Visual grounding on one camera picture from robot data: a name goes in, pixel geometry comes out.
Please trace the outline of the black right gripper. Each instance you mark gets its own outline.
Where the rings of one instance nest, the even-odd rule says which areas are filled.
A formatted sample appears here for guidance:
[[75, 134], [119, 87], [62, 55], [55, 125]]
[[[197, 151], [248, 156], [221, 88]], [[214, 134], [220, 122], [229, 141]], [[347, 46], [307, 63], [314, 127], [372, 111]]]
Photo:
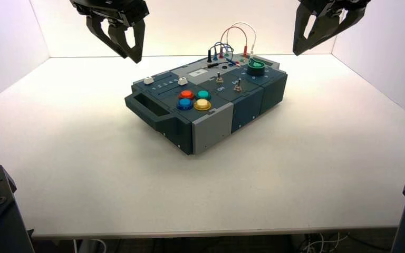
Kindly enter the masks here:
[[[370, 0], [301, 0], [296, 10], [293, 53], [300, 55], [355, 25], [364, 17]], [[343, 9], [347, 10], [340, 21]], [[310, 16], [315, 21], [304, 35]]]

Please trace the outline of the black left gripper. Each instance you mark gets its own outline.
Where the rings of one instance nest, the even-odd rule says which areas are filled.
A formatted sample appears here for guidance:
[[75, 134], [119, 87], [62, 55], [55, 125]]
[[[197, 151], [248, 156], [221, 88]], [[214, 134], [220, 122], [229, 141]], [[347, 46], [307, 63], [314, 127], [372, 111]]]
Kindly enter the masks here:
[[[122, 58], [135, 63], [142, 59], [145, 34], [144, 18], [149, 15], [145, 1], [125, 0], [72, 0], [72, 6], [86, 17], [89, 31]], [[113, 20], [108, 28], [109, 37], [102, 29], [104, 19]], [[125, 31], [132, 27], [134, 46], [129, 46]]]

